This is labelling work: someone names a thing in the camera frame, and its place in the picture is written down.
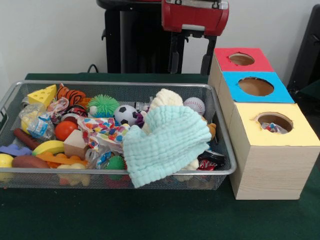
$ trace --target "blue box top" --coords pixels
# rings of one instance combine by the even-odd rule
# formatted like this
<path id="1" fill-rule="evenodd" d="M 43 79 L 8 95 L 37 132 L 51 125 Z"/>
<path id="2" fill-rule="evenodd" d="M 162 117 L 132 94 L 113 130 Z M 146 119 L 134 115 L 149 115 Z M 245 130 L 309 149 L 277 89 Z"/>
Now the blue box top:
<path id="1" fill-rule="evenodd" d="M 224 71 L 223 76 L 235 102 L 294 103 L 275 72 Z"/>

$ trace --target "metal basket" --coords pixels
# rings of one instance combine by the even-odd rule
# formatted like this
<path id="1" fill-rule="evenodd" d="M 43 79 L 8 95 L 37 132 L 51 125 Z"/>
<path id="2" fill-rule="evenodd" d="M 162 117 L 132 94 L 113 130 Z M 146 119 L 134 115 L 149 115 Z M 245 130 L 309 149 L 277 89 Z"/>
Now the metal basket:
<path id="1" fill-rule="evenodd" d="M 59 81 L 24 80 L 12 85 L 0 102 L 0 146 L 12 143 L 23 146 L 13 135 L 20 127 L 18 116 L 23 98 L 27 94 L 44 89 Z M 134 102 L 149 102 L 162 88 L 178 93 L 182 99 L 200 98 L 205 104 L 206 120 L 216 123 L 216 140 L 211 141 L 213 151 L 225 156 L 225 165 L 214 171 L 179 171 L 164 179 L 152 182 L 141 189 L 206 189 L 216 190 L 227 175 L 236 169 L 236 160 L 219 100 L 215 90 L 206 84 L 175 83 L 130 83 L 130 82 L 89 82 L 65 81 L 70 89 L 84 91 L 88 97 L 105 94 L 114 97 L 120 103 L 133 105 Z M 66 178 L 90 178 L 88 186 L 61 185 L 59 175 Z M 98 169 L 49 169 L 49 168 L 0 168 L 0 187 L 9 188 L 77 188 L 77 189 L 132 189 L 134 188 L 126 170 Z"/>

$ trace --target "stacked boxes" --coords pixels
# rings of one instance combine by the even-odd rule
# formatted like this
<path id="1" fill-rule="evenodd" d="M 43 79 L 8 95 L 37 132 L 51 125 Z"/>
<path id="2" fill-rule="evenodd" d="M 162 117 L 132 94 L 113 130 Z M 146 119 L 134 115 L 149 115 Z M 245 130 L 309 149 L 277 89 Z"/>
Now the stacked boxes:
<path id="1" fill-rule="evenodd" d="M 320 141 L 269 61 L 257 48 L 216 48 L 208 84 L 215 87 L 238 168 L 237 200 L 299 199 Z M 274 123 L 284 133 L 263 129 Z"/>

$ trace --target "white baseball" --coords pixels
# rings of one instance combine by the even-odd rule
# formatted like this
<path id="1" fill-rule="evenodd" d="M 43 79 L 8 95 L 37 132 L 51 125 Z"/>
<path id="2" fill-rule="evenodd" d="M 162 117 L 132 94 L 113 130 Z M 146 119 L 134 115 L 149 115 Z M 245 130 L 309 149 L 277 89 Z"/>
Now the white baseball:
<path id="1" fill-rule="evenodd" d="M 187 100 L 183 102 L 183 106 L 191 108 L 201 116 L 203 116 L 206 111 L 204 102 L 197 97 L 189 97 Z"/>

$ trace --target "green spiky ball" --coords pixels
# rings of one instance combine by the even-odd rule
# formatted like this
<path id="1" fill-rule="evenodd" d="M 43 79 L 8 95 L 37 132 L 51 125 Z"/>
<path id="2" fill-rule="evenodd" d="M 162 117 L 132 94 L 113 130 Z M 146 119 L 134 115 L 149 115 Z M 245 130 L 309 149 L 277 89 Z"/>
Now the green spiky ball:
<path id="1" fill-rule="evenodd" d="M 125 169 L 125 160 L 122 156 L 113 156 L 109 159 L 109 162 L 104 167 L 107 170 L 123 170 Z M 110 175 L 109 178 L 112 180 L 120 180 L 122 175 Z"/>
<path id="2" fill-rule="evenodd" d="M 113 97 L 99 94 L 92 98 L 87 105 L 87 108 L 96 107 L 96 118 L 111 118 L 119 103 Z"/>

